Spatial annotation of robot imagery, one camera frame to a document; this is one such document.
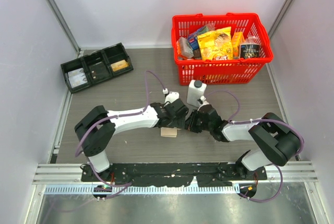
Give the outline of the black mounting base plate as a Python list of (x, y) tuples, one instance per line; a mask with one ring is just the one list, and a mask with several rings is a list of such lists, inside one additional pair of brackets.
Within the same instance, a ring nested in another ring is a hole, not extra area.
[(114, 163), (99, 176), (115, 185), (136, 187), (187, 187), (193, 179), (200, 187), (229, 186), (232, 181), (266, 180), (264, 167), (247, 172), (240, 164), (201, 163)]

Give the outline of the blue snack packet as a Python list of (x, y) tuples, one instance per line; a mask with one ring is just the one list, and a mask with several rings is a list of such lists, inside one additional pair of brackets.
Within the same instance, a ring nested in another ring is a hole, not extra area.
[(199, 45), (198, 45), (198, 36), (201, 35), (201, 34), (204, 34), (204, 33), (208, 32), (208, 31), (211, 31), (211, 30), (212, 30), (211, 26), (205, 25), (205, 26), (197, 29), (195, 32), (189, 34), (188, 37), (187, 37), (187, 40), (188, 40), (188, 43), (191, 46), (191, 48), (193, 50), (198, 49), (199, 48)]

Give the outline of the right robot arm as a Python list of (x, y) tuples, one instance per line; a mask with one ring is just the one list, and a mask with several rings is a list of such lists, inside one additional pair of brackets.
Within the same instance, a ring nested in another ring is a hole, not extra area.
[(248, 121), (222, 120), (212, 105), (193, 110), (185, 121), (185, 128), (193, 133), (207, 131), (219, 142), (254, 141), (256, 150), (249, 150), (235, 162), (236, 175), (249, 179), (257, 169), (269, 164), (284, 166), (301, 153), (303, 137), (274, 113)]

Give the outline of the black three-compartment tray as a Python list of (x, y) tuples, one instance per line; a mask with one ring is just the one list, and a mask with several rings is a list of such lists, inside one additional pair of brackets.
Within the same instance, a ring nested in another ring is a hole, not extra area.
[(76, 93), (134, 70), (122, 43), (61, 64), (65, 84)]

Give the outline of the gold card in tray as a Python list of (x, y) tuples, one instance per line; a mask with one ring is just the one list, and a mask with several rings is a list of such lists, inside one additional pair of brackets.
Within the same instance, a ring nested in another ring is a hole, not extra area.
[(112, 63), (110, 65), (111, 69), (113, 72), (116, 72), (116, 71), (119, 71), (119, 70), (123, 70), (125, 68), (128, 68), (129, 67), (129, 64), (126, 60), (121, 60), (121, 61), (118, 61), (118, 62), (115, 62), (115, 63)]

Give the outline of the beige card holder wallet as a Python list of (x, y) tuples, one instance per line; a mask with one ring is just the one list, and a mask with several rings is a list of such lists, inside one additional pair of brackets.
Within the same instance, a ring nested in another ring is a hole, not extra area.
[(180, 130), (179, 128), (162, 127), (162, 128), (160, 128), (160, 136), (161, 137), (176, 138), (177, 137), (177, 132), (179, 130)]

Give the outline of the black round can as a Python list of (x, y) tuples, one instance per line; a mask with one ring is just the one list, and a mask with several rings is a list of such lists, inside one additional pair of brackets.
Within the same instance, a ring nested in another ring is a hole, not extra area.
[(258, 58), (260, 56), (260, 45), (256, 43), (243, 43), (240, 45), (240, 58)]

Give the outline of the white cards in tray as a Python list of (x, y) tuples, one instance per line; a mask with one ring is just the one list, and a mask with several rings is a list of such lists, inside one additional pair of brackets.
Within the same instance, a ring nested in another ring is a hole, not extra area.
[(76, 88), (88, 82), (83, 68), (69, 71), (67, 75), (71, 88)]

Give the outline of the white bottle grey cap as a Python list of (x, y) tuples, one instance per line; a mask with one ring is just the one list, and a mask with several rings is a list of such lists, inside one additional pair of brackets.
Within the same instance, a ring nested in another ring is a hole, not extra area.
[(188, 85), (187, 103), (200, 107), (199, 99), (204, 95), (207, 85), (200, 80), (191, 80)]

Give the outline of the red shopping basket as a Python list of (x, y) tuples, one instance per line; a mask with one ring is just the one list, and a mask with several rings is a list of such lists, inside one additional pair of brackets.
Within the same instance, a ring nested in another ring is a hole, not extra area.
[(171, 40), (181, 85), (245, 84), (273, 59), (256, 13), (176, 15)]

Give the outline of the orange snack box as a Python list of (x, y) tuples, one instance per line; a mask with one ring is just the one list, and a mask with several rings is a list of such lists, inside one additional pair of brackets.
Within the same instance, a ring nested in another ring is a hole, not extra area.
[(244, 39), (242, 31), (238, 31), (233, 34), (231, 44), (232, 44), (234, 59), (240, 58), (240, 45), (244, 42), (245, 42), (245, 39)]

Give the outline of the grey wrapped snack pack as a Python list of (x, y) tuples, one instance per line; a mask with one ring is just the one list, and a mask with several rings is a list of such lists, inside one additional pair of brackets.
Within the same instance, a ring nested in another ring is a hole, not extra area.
[(194, 57), (193, 49), (185, 37), (180, 37), (176, 43), (178, 57), (181, 59), (190, 59)]

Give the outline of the dark card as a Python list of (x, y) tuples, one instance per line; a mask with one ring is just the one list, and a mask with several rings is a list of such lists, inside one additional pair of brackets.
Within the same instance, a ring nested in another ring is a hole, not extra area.
[(103, 81), (109, 78), (109, 72), (103, 62), (98, 62), (89, 66), (94, 82)]

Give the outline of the yellow chips bag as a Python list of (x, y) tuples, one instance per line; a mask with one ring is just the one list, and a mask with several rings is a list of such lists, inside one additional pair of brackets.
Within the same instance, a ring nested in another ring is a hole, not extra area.
[(231, 27), (209, 31), (198, 36), (203, 61), (233, 60)]

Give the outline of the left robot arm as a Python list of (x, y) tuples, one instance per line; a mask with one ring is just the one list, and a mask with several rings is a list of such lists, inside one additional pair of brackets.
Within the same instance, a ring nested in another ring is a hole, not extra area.
[(99, 181), (106, 181), (112, 172), (105, 149), (114, 135), (138, 128), (183, 128), (188, 112), (181, 99), (118, 112), (96, 106), (74, 127), (79, 139), (76, 155), (83, 151), (93, 175)]

